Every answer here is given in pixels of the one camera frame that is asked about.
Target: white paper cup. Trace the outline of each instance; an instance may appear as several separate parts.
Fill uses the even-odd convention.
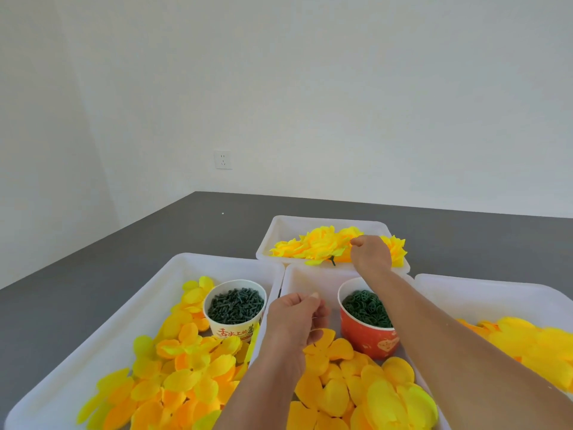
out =
[[[240,323],[239,325],[223,325],[221,323],[217,323],[215,320],[211,320],[207,315],[209,308],[211,308],[211,302],[215,296],[219,294],[225,294],[232,289],[241,289],[241,288],[250,288],[254,289],[258,292],[259,296],[263,299],[263,304],[261,310],[251,318],[249,321],[245,323]],[[215,288],[213,288],[209,294],[205,297],[203,302],[203,313],[207,320],[209,320],[209,324],[211,325],[211,332],[217,338],[229,338],[229,337],[239,337],[243,341],[248,341],[253,336],[254,326],[260,322],[262,318],[262,314],[267,307],[267,292],[261,285],[247,279],[237,279],[237,280],[230,280],[228,282],[223,282],[219,284]]]

